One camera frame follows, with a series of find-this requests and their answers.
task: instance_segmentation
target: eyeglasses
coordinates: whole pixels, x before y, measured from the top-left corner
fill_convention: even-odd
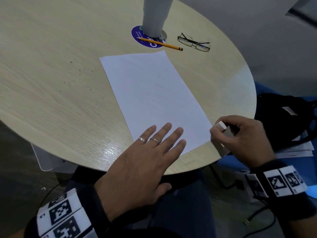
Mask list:
[[[177,37],[177,41],[179,41],[182,44],[185,44],[186,46],[193,46],[195,47],[197,50],[202,51],[202,52],[209,52],[210,50],[210,43],[209,42],[196,42],[193,41],[193,38],[188,36],[188,35],[184,35],[183,33]]]

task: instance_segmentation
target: glasses frame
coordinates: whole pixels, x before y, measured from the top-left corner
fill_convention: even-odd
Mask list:
[[[187,45],[187,44],[182,43],[180,41],[180,39],[191,43],[191,45]],[[181,44],[184,44],[184,45],[186,45],[188,47],[195,47],[198,51],[209,52],[209,50],[210,50],[210,47],[208,48],[207,51],[203,51],[203,50],[200,50],[200,49],[197,48],[197,46],[206,47],[206,46],[201,45],[201,44],[210,44],[210,42],[197,42],[197,41],[194,41],[194,40],[187,39],[187,37],[185,37],[184,33],[182,33],[180,36],[177,36],[177,41],[179,41]]]

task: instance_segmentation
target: backpack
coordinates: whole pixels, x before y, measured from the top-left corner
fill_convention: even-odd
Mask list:
[[[274,151],[311,141],[317,137],[317,100],[263,93],[257,96],[254,119],[263,123]],[[293,141],[304,131],[308,136]]]

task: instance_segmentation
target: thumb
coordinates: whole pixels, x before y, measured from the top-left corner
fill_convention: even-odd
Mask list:
[[[172,188],[172,185],[170,183],[163,183],[160,184],[156,190],[154,191],[154,199],[155,202],[163,195],[165,195],[166,192],[168,192]]]
[[[227,137],[216,127],[212,127],[210,129],[210,134],[211,134],[211,141],[216,141],[224,145],[232,143],[233,141],[233,138]]]

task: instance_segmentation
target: glasses lens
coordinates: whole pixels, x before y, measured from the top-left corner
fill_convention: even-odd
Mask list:
[[[208,52],[210,50],[210,43],[199,42],[199,43],[197,43],[196,48],[199,51]]]
[[[188,36],[188,35],[182,34],[182,35],[179,36],[178,40],[179,40],[182,44],[185,44],[185,45],[187,45],[187,46],[192,46],[192,45],[193,45],[193,42],[192,42],[193,39],[192,39],[190,36]]]

